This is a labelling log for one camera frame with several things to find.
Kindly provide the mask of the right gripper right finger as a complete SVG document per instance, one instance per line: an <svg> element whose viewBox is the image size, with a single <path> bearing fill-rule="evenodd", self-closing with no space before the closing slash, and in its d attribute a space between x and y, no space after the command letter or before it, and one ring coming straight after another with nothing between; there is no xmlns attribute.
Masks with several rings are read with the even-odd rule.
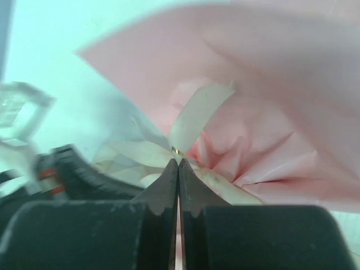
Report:
<svg viewBox="0 0 360 270"><path fill-rule="evenodd" d="M340 228L310 205L233 206L178 167L184 269L358 269Z"/></svg>

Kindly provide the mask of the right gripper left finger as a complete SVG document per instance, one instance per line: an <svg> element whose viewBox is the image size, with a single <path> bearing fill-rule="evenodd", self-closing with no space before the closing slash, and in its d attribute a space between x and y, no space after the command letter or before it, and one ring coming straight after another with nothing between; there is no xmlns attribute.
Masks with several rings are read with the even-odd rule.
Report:
<svg viewBox="0 0 360 270"><path fill-rule="evenodd" d="M25 188L1 198L2 269L171 269L175 187L129 200L61 200Z"/></svg>

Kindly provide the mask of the cream ribbon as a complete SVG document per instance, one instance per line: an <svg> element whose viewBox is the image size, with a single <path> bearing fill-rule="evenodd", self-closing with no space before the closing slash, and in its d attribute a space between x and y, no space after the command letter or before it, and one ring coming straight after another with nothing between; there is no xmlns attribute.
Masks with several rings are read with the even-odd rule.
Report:
<svg viewBox="0 0 360 270"><path fill-rule="evenodd" d="M108 141L95 154L92 164L118 181L149 187L170 159L187 159L190 168L221 198L232 205L263 205L256 196L233 184L244 140L235 137L217 149L204 128L232 96L239 93L235 82L211 83L195 91L170 127L166 142L157 142L136 118L133 124L143 139Z"/></svg>

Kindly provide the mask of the pink wrapping paper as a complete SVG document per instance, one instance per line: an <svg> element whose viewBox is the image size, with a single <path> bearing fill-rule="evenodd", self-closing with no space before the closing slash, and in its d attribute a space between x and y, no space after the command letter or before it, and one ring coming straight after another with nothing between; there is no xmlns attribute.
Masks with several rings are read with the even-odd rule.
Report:
<svg viewBox="0 0 360 270"><path fill-rule="evenodd" d="M359 211L359 24L248 4L151 15L79 56L169 138L211 83L234 93L184 149L265 203Z"/></svg>

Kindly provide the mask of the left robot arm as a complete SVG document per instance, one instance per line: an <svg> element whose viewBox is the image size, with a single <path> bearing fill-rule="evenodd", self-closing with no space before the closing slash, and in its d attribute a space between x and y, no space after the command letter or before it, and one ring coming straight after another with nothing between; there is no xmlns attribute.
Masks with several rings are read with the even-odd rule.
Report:
<svg viewBox="0 0 360 270"><path fill-rule="evenodd" d="M1 161L25 177L30 193L56 199L131 200L144 189L99 172L73 145L40 154L31 136L53 98L24 82L1 84Z"/></svg>

